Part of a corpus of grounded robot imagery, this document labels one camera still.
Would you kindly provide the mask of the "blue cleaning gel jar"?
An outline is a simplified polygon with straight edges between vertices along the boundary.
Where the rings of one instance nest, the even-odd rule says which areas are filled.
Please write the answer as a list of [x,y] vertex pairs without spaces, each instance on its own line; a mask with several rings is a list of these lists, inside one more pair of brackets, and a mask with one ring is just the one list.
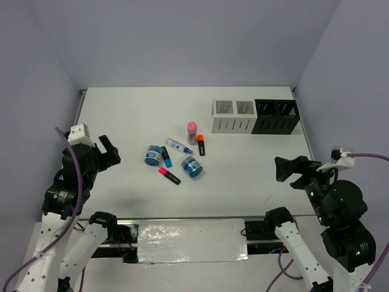
[[181,162],[181,167],[190,178],[197,177],[203,170],[203,166],[192,156],[188,156]]
[[145,164],[150,166],[159,166],[162,160],[162,148],[156,145],[150,145],[145,156]]

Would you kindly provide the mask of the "blue cap highlighter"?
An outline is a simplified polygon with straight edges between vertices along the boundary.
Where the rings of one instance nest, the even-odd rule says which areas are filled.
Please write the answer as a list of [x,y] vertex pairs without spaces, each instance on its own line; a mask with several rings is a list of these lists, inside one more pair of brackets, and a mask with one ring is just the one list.
[[172,167],[170,155],[168,154],[167,148],[165,146],[162,146],[161,149],[162,149],[162,157],[164,159],[166,167],[167,168]]

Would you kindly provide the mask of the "orange cap highlighter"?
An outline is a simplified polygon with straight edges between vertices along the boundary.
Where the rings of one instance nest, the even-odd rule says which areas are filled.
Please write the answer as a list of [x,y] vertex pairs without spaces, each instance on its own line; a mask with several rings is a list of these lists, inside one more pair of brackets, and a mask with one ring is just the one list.
[[205,142],[204,142],[204,136],[202,134],[198,135],[198,148],[199,148],[199,155],[205,156]]

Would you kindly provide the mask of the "pink cap highlighter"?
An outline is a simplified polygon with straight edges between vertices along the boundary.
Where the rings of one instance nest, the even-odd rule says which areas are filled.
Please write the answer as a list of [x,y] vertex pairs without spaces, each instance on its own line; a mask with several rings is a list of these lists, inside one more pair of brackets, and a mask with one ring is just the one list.
[[181,183],[181,180],[173,175],[171,172],[169,172],[166,168],[160,167],[159,173],[169,179],[171,182],[173,182],[175,185],[179,185]]

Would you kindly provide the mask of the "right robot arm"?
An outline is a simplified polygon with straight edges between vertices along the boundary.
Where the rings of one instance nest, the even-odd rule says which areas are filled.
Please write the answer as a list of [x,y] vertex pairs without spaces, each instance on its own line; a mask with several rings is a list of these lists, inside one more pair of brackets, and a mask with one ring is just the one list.
[[285,207],[266,212],[264,231],[279,238],[299,269],[308,291],[368,291],[367,276],[373,270],[376,242],[361,223],[367,211],[362,191],[354,183],[339,180],[342,170],[354,167],[350,153],[322,164],[305,156],[293,160],[275,158],[276,180],[283,182],[293,174],[300,177],[292,182],[293,189],[304,190],[321,226],[326,252],[333,258],[329,274],[319,264],[302,239],[295,220]]

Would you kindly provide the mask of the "pink glue bottle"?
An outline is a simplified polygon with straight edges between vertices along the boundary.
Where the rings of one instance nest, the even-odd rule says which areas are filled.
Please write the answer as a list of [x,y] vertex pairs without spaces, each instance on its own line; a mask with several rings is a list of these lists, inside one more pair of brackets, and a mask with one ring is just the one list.
[[193,145],[197,142],[198,126],[195,122],[189,122],[187,124],[187,141]]

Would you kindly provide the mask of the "clear blue spray bottle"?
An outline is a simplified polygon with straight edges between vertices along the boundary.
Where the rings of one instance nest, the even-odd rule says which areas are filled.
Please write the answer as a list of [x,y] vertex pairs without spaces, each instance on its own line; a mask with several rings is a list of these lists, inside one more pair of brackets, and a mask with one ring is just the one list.
[[186,154],[189,154],[189,155],[193,154],[193,151],[190,150],[186,145],[184,145],[184,144],[182,144],[182,143],[180,143],[180,142],[178,142],[178,141],[176,141],[176,140],[174,140],[172,138],[168,138],[166,140],[166,144],[169,147],[171,147],[171,148],[173,148],[173,149],[175,149],[177,151],[180,151],[182,153],[186,153]]

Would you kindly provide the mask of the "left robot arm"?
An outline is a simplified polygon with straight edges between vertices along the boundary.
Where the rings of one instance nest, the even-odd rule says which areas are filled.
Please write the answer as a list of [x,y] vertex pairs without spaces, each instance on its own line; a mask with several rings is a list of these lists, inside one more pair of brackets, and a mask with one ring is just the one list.
[[77,139],[70,131],[61,137],[67,140],[62,165],[45,192],[40,234],[17,291],[72,291],[98,246],[115,241],[119,235],[115,215],[95,212],[78,242],[66,249],[97,174],[119,164],[121,158],[105,135],[99,137],[104,153],[87,134]]

